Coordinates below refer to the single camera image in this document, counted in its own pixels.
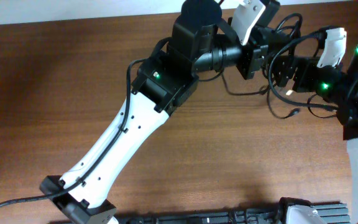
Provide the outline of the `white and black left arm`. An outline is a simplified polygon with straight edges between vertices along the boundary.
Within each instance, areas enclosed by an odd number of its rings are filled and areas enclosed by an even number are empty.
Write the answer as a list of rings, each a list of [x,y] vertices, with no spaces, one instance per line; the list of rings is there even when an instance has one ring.
[[[115,223],[107,196],[136,150],[195,92],[199,73],[235,66],[251,79],[268,51],[251,32],[267,27],[279,8],[278,1],[241,1],[225,20],[215,1],[185,1],[171,36],[127,79],[126,100],[112,123],[77,164],[44,178],[40,190],[73,223]]]

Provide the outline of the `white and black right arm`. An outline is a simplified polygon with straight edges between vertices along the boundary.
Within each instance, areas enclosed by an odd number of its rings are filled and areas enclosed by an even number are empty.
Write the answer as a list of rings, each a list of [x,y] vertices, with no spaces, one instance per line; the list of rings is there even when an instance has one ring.
[[[322,97],[326,104],[315,107],[335,111],[343,126],[352,172],[352,213],[343,215],[339,205],[319,207],[299,200],[284,206],[284,223],[358,223],[358,45],[347,73],[329,65],[303,67],[295,73],[293,90]]]

